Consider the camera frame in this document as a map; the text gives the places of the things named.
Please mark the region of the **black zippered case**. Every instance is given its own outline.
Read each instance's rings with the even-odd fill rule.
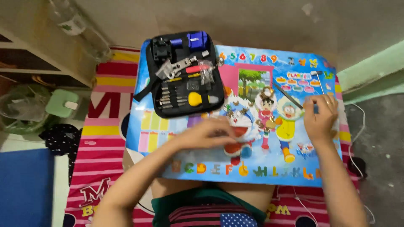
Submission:
[[[154,110],[157,115],[162,118],[174,118],[180,116],[186,116],[191,114],[197,113],[204,113],[210,112],[220,108],[225,100],[223,84],[220,78],[220,73],[218,70],[218,66],[216,63],[216,51],[215,46],[213,45],[212,39],[207,34],[207,42],[206,42],[206,49],[209,51],[209,55],[202,57],[202,52],[205,50],[198,50],[192,51],[188,47],[188,38],[187,34],[193,34],[198,31],[191,31],[191,32],[181,32],[176,34],[167,34],[162,36],[156,36],[151,39],[151,42],[146,48],[146,59],[147,59],[147,67],[149,70],[150,82],[149,84],[139,93],[137,93],[133,98],[137,101],[140,101],[144,96],[146,96],[149,92],[152,94],[153,102],[154,102]],[[173,48],[171,47],[171,64],[174,64],[178,61],[181,61],[187,57],[192,58],[196,56],[197,59],[209,60],[212,62],[214,69],[212,70],[213,75],[213,83],[208,83],[201,85],[201,77],[195,78],[188,78],[188,75],[194,74],[185,72],[186,69],[181,70],[181,80],[175,82],[164,83],[162,79],[156,76],[156,72],[160,69],[164,62],[162,61],[155,61],[153,56],[153,40],[167,40],[169,42],[173,39],[181,39],[182,40],[182,47],[180,48]],[[197,66],[198,61],[192,62],[191,66]],[[195,90],[188,90],[187,83],[193,82],[193,84],[198,84],[199,89],[198,91]],[[201,95],[202,103],[198,106],[191,106],[188,103],[188,95],[190,92],[195,91]],[[167,94],[163,94],[163,92],[169,92],[169,102],[170,104],[161,105],[159,103],[159,99],[162,96]],[[218,102],[216,103],[209,103],[208,96],[215,96],[218,98]]]

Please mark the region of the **person's arm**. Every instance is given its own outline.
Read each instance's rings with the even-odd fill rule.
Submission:
[[[209,118],[177,135],[118,178],[101,200],[92,226],[133,226],[133,208],[176,152],[235,143],[234,138],[226,118]]]
[[[318,112],[314,113],[314,104]],[[338,101],[333,96],[311,96],[304,104],[304,125],[320,161],[323,190],[333,227],[367,227],[364,206],[341,161],[331,136]]]

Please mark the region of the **watch repair tool kit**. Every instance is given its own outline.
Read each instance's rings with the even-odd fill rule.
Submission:
[[[146,47],[149,84],[134,99],[149,92],[162,118],[209,112],[224,103],[215,46],[204,31],[154,37]]]

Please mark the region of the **blue cushion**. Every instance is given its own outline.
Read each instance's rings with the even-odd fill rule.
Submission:
[[[53,167],[48,149],[0,153],[0,226],[51,226]]]

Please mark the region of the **yellow stripe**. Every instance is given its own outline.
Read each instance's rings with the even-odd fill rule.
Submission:
[[[132,55],[132,54],[125,54],[125,53],[118,53],[118,52],[115,52],[112,57],[113,60],[117,60],[117,61],[124,60],[124,61],[132,61],[132,62],[139,62],[139,58],[140,58],[139,54]]]
[[[83,136],[112,136],[119,135],[119,126],[84,126]]]
[[[340,85],[335,85],[335,93],[342,92]]]
[[[135,86],[136,78],[124,79],[124,78],[113,78],[113,77],[97,77],[97,85]]]
[[[339,132],[339,139],[343,141],[351,141],[351,134],[349,132]]]

